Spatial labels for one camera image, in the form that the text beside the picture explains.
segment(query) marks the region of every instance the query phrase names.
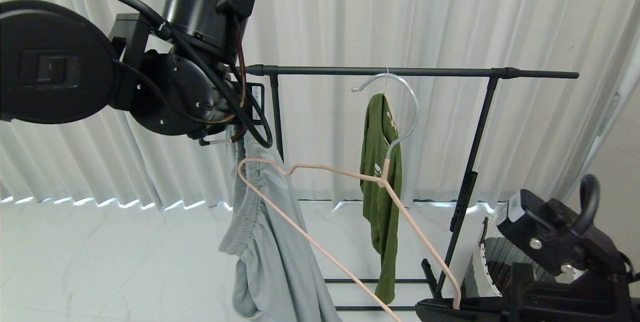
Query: green shirt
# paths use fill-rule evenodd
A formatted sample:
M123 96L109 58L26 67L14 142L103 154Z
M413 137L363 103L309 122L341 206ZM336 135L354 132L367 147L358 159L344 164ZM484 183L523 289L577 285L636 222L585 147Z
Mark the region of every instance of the green shirt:
M371 97L366 108L364 138L360 172L369 176L381 176L389 142L398 138L389 103L384 94ZM391 152L387 181L400 197L402 190L402 159L400 145ZM364 194L362 215L371 224L371 242L380 254L381 272L375 295L386 304L394 300L396 281L396 254L398 253L398 207L377 183L360 181Z

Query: curtain fold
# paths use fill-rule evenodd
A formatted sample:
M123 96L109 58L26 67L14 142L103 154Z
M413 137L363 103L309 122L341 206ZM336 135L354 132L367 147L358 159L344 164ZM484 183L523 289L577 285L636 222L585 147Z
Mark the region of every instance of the curtain fold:
M48 1L77 11L105 33L117 13L133 12L114 0ZM161 11L164 0L142 1ZM628 94L621 84L640 78L629 62L638 44L630 38L638 31L638 1L256 0L243 44L247 64L579 71L577 80L499 81L474 167L479 175L473 202L493 203L520 188L562 198L593 157L615 94ZM148 48L164 52L169 45L152 38ZM608 73L614 67L625 70ZM267 78L249 80L268 86ZM400 132L407 130L416 113L409 95L395 81L350 91L365 80L279 78L286 162L357 171L366 105L375 93L388 95ZM403 200L451 201L458 196L487 79L407 81L420 108L416 131L401 144ZM272 106L266 109L273 128ZM228 201L234 173L226 147L154 135L110 108L61 126L3 122L0 147L0 191L14 201L34 196L214 206ZM362 197L358 181L344 176L301 171L292 180L304 199Z

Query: silver screw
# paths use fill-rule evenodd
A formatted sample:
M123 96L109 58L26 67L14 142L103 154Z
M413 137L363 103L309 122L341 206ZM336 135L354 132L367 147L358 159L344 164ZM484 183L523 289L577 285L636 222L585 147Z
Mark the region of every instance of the silver screw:
M574 267L572 265L569 265L569 263L565 263L564 265L560 266L560 271L562 271L563 274L573 274Z
M542 242L540 242L540 240L538 240L537 238L532 238L528 242L528 245L531 246L531 248L534 250L539 250L542 248Z

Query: light gray garment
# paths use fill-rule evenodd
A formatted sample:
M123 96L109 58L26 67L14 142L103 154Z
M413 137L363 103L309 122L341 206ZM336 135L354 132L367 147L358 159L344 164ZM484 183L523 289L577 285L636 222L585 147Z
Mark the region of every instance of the light gray garment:
M249 133L235 144L235 157L237 162L254 157L282 165L275 147L265 149ZM249 162L245 167L247 179L306 231L290 177L268 163ZM240 257L231 303L242 317L256 322L340 322L310 243L247 188L237 172L233 220L219 250Z

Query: clothing rack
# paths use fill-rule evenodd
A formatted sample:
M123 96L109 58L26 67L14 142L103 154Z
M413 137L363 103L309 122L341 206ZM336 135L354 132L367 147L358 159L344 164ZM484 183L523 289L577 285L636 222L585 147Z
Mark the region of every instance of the clothing rack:
M349 75L349 76L370 76L389 72L398 76L448 76L448 77L485 77L489 79L480 110L480 118L475 128L471 151L469 152L466 168L462 177L462 184L457 196L455 210L451 218L449 230L452 232L451 239L446 249L445 263L447 266L451 264L453 252L456 248L460 230L465 219L465 212L469 207L471 194L473 193L478 173L473 171L480 148L480 141L485 130L489 109L491 107L494 92L498 87L499 79L512 78L561 78L561 79L577 79L580 75L578 72L567 71L542 71L542 70L520 70L514 67L498 67L493 69L430 69L416 67L311 67L311 66L278 66L278 65L251 65L246 68L247 74L254 76L269 76L271 87L271 99L273 104L273 115L275 122L276 146L279 155L284 161L284 150L282 147L282 118L280 108L279 93L279 75ZM444 286L445 274L440 273L436 282L434 273L426 259L423 259L422 270L425 273L425 279L396 279L396 283L427 283L431 294L435 298L442 297L442 288ZM354 283L350 279L325 279L325 283ZM377 279L365 279L363 283L377 283ZM395 311L413 311L414 306L390 306ZM336 306L338 311L382 311L377 306Z

